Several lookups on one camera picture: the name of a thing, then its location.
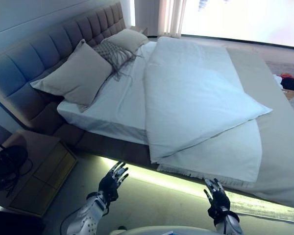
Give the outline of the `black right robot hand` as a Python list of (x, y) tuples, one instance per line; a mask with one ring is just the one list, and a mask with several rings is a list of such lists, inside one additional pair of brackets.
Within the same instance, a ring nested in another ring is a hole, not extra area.
[(208, 214), (214, 217), (216, 215), (221, 215), (225, 211), (230, 211), (230, 200), (219, 181), (216, 178), (213, 181), (207, 178), (203, 179), (209, 190), (209, 192), (206, 189), (204, 190), (210, 203)]

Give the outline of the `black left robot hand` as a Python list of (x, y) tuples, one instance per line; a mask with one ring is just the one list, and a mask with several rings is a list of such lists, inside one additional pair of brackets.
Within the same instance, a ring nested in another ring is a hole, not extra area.
[(102, 193), (106, 204), (118, 199), (118, 188), (129, 176), (128, 167), (125, 165), (125, 162), (117, 162), (99, 183), (98, 190)]

